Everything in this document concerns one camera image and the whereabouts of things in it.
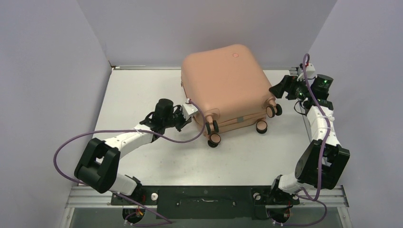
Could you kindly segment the pink hard-shell suitcase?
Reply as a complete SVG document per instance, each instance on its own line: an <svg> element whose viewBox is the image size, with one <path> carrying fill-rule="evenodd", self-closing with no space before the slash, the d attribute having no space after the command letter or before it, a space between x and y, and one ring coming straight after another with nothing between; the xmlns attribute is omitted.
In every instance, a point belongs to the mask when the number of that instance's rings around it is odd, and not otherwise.
<svg viewBox="0 0 403 228"><path fill-rule="evenodd" d="M181 66L185 96L204 116L195 122L204 127L208 145L217 147L220 134L255 125L267 132L266 118L282 115L282 107L269 91L272 87L251 50L235 44L188 55Z"/></svg>

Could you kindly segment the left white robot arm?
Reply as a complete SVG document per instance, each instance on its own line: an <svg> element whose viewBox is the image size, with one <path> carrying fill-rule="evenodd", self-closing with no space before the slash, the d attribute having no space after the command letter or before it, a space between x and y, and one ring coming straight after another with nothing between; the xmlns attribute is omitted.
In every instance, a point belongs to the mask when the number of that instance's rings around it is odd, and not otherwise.
<svg viewBox="0 0 403 228"><path fill-rule="evenodd" d="M91 139L75 168L74 176L99 193L118 192L129 204L138 203L142 197L138 188L140 182L118 173L120 159L156 141L167 128L181 131L197 112L190 100L182 105L174 105L169 99L160 99L154 111L129 132L105 140Z"/></svg>

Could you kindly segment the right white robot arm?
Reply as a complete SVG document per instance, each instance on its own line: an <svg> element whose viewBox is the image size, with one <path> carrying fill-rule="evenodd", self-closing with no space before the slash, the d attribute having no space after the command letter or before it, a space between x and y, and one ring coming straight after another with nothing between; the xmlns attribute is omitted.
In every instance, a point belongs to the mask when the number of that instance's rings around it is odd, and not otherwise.
<svg viewBox="0 0 403 228"><path fill-rule="evenodd" d="M348 149L343 148L334 129L334 107L328 101L329 89L333 79L326 75L317 75L307 86L297 76L286 75L270 92L281 98L297 100L304 109L311 131L311 141L296 164L294 173L279 175L269 189L269 199L281 203L288 195L306 189L331 190L350 158Z"/></svg>

